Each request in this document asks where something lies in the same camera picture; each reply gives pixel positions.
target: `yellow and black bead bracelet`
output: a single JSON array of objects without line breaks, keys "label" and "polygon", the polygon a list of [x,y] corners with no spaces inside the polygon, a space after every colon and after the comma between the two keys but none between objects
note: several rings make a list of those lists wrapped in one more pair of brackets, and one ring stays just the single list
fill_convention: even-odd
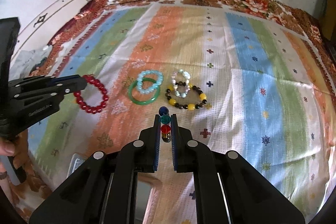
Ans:
[{"label": "yellow and black bead bracelet", "polygon": [[[178,85],[186,85],[186,83],[183,83],[183,82],[179,82],[177,83]],[[165,96],[167,97],[167,100],[169,101],[169,104],[171,104],[172,106],[176,107],[176,108],[179,108],[179,109],[187,109],[187,110],[194,110],[194,109],[199,109],[200,107],[204,107],[204,105],[208,102],[206,99],[207,99],[207,96],[203,93],[203,91],[198,88],[197,86],[195,85],[192,85],[192,84],[189,84],[189,87],[190,89],[196,91],[198,94],[199,94],[199,98],[202,100],[201,103],[199,104],[188,104],[188,105],[182,105],[182,104],[179,104],[178,102],[176,102],[175,99],[173,99],[171,96],[170,96],[170,92],[172,90],[174,90],[173,86],[169,86],[169,88],[166,90],[166,93],[165,93]]]}]

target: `bedsheet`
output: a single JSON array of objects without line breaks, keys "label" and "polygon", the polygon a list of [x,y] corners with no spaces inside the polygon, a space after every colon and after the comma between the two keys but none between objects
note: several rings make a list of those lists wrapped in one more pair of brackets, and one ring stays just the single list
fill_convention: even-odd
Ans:
[{"label": "bedsheet", "polygon": [[[317,213],[336,173],[335,70],[318,29],[303,30],[291,8],[275,0],[94,2],[55,35],[48,60],[33,72],[93,74],[110,97],[102,113],[91,115],[66,96],[61,111],[29,128],[33,162],[51,189],[65,179],[73,153],[120,150],[152,126],[165,105],[211,150],[238,151],[307,222]],[[204,108],[186,111],[168,104],[164,90],[180,68],[207,94]],[[162,94],[138,106],[127,89],[147,69],[163,72]],[[90,87],[83,97],[90,105],[101,100]],[[40,183],[36,192],[43,199],[47,186],[37,177],[29,176],[28,186]],[[196,223],[193,177],[173,171],[170,144],[161,143],[153,177],[163,185],[153,223]],[[21,210],[29,199],[24,188],[14,188]]]}]

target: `metal screw head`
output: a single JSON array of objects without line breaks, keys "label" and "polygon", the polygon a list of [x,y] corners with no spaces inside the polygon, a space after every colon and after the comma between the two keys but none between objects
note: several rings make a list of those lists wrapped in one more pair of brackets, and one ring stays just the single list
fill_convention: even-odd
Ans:
[{"label": "metal screw head", "polygon": [[198,142],[195,141],[195,140],[190,140],[187,142],[187,145],[190,146],[190,147],[196,147],[198,146]]},{"label": "metal screw head", "polygon": [[96,160],[99,160],[101,159],[102,157],[104,156],[104,153],[101,152],[101,151],[97,151],[93,154],[93,157],[96,159]]},{"label": "metal screw head", "polygon": [[136,140],[136,141],[133,143],[133,145],[134,145],[135,147],[142,147],[142,146],[143,146],[143,141],[141,141],[141,140]]},{"label": "metal screw head", "polygon": [[238,158],[238,153],[237,153],[236,151],[230,151],[229,153],[227,153],[227,156],[228,156],[230,159],[235,160],[236,158]]}]

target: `green stripe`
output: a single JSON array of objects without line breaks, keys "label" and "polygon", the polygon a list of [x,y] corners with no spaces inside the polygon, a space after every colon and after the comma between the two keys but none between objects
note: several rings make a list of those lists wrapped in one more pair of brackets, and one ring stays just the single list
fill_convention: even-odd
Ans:
[{"label": "green stripe", "polygon": [[[127,32],[134,26],[135,22],[146,12],[147,8],[132,8],[118,22],[116,22],[108,31],[104,33],[99,43],[92,49],[92,52],[85,58],[83,64],[74,72],[74,74],[94,74],[98,75],[108,58],[117,49],[119,44],[125,39]],[[72,122],[77,116],[79,106],[74,103],[74,97],[68,95],[60,104],[60,111],[50,116],[47,129],[36,151],[36,159],[40,160],[40,166],[47,166],[53,173],[56,163],[58,162],[58,154],[52,155],[53,150],[61,153],[68,141],[68,133],[71,130]],[[66,122],[69,126],[60,129],[62,122]]]},{"label": "green stripe", "polygon": [[292,84],[295,79],[289,72],[282,55],[278,52],[275,40],[264,24],[255,19],[249,19],[268,59],[273,65],[276,85],[280,95],[283,111],[283,127],[287,145],[287,159],[284,163],[286,177],[283,194],[304,213],[307,195],[304,189],[297,194],[297,185],[302,185],[309,174],[305,153],[308,150],[307,120],[298,88]]}]

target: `blue stripe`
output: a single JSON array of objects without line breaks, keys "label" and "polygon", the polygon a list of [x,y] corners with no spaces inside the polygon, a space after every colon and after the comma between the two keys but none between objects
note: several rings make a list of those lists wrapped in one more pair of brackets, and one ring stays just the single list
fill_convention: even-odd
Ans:
[{"label": "blue stripe", "polygon": [[[94,47],[99,43],[100,39],[106,31],[111,29],[114,24],[127,13],[128,10],[121,10],[111,15],[107,20],[100,25],[94,33],[78,48],[78,50],[70,57],[69,62],[59,74],[59,77],[73,75],[80,65],[85,62],[86,57],[91,53]],[[43,119],[40,123],[36,123],[28,128],[28,145],[29,150],[34,152],[37,150],[44,133],[47,129],[49,117]]]},{"label": "blue stripe", "polygon": [[[285,177],[282,163],[285,162],[286,143],[282,104],[272,63],[247,18],[230,13],[226,16],[243,77],[246,145],[242,155],[281,191]],[[265,89],[266,95],[262,95],[261,88]],[[267,145],[262,140],[265,135],[269,137]],[[267,162],[270,163],[270,170],[265,171],[262,166]]]}]

